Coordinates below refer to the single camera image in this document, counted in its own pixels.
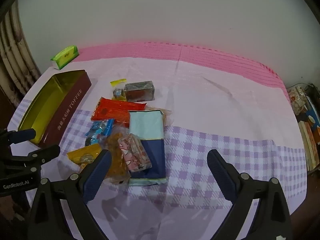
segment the blue snack package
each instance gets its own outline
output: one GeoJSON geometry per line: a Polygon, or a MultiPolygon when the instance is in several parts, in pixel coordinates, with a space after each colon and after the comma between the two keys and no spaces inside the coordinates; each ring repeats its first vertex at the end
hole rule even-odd
{"type": "Polygon", "coordinates": [[[94,121],[90,130],[85,134],[85,146],[99,143],[100,137],[109,136],[115,119],[94,121]]]}

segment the checkered tablecloth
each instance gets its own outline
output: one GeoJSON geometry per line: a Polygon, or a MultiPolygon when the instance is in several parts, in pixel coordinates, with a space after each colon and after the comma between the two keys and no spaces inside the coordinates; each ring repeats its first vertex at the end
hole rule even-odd
{"type": "MultiPolygon", "coordinates": [[[[24,99],[12,122],[18,127],[30,100],[24,99]]],[[[92,112],[77,109],[60,143],[61,154],[84,147],[85,133],[91,127],[92,112]]],[[[275,145],[272,140],[251,141],[165,127],[165,158],[168,183],[149,187],[119,187],[108,185],[113,191],[172,207],[224,209],[226,201],[206,165],[206,156],[217,149],[223,158],[239,172],[247,172],[254,179],[280,180],[287,200],[306,188],[304,149],[275,145]]]]}

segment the red snack package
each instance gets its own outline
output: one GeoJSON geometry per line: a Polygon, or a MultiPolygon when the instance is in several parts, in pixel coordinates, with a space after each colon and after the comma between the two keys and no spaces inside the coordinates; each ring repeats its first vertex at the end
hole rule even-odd
{"type": "Polygon", "coordinates": [[[129,127],[130,111],[143,111],[146,103],[129,103],[101,97],[95,111],[91,116],[92,121],[114,118],[116,122],[123,122],[129,127]]]}

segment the pink tablecloth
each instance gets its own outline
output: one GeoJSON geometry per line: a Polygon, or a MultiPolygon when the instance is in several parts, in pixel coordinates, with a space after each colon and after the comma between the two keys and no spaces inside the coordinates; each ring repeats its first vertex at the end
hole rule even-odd
{"type": "MultiPolygon", "coordinates": [[[[60,156],[43,165],[42,176],[67,178],[78,170],[65,154],[84,146],[90,115],[101,96],[111,98],[109,82],[152,80],[155,101],[173,111],[165,129],[168,183],[116,187],[104,182],[89,202],[110,239],[210,239],[231,206],[205,157],[216,148],[239,172],[255,179],[277,177],[290,212],[304,200],[306,165],[303,142],[281,79],[268,67],[211,49],[169,43],[121,43],[80,50],[61,71],[85,69],[92,87],[60,143],[60,156]]],[[[8,128],[15,130],[39,89],[58,70],[49,68],[31,88],[8,128]]],[[[34,150],[29,142],[12,147],[17,155],[34,150]]],[[[35,191],[29,191],[30,201],[35,191]]],[[[68,224],[79,237],[64,203],[68,224]]],[[[256,202],[239,239],[250,227],[256,202]]]]}

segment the white wall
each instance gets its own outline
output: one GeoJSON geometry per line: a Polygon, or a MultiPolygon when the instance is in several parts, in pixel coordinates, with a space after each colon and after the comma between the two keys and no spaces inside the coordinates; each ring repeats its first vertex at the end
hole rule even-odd
{"type": "Polygon", "coordinates": [[[320,85],[320,26],[303,0],[19,0],[42,72],[68,45],[152,40],[203,45],[260,61],[286,86],[320,85]]]}

